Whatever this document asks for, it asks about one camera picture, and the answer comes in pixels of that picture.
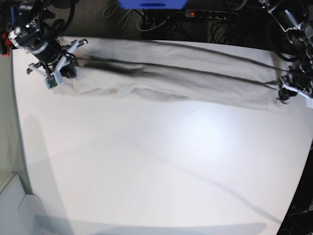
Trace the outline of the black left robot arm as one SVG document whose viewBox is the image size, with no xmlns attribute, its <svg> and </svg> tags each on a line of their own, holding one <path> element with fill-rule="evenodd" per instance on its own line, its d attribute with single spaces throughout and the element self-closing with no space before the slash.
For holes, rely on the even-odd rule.
<svg viewBox="0 0 313 235">
<path fill-rule="evenodd" d="M 286 101 L 301 95 L 307 106 L 313 104 L 313 27 L 309 23 L 309 13 L 299 0 L 261 0 L 260 4 L 271 16 L 267 26 L 267 40 L 273 52 L 282 60 L 296 63 L 289 66 L 287 74 L 279 80 L 279 98 Z M 272 26 L 278 25 L 288 42 L 295 47 L 293 58 L 284 56 L 270 38 Z"/>
</svg>

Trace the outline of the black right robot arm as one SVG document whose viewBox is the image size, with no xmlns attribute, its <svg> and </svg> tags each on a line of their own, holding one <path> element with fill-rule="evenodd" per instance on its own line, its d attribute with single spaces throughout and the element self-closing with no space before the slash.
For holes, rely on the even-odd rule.
<svg viewBox="0 0 313 235">
<path fill-rule="evenodd" d="M 67 50 L 70 46 L 62 46 L 58 36 L 72 23 L 75 13 L 76 0 L 24 0 L 11 7 L 12 29 L 8 39 L 14 48 L 24 49 L 37 59 L 37 63 L 29 65 L 27 73 L 42 67 L 50 75 L 61 59 L 65 64 L 60 68 L 61 76 L 75 78 L 75 56 Z M 55 14 L 48 7 L 69 9 L 67 20 L 56 19 L 53 24 L 45 22 L 54 19 Z"/>
</svg>

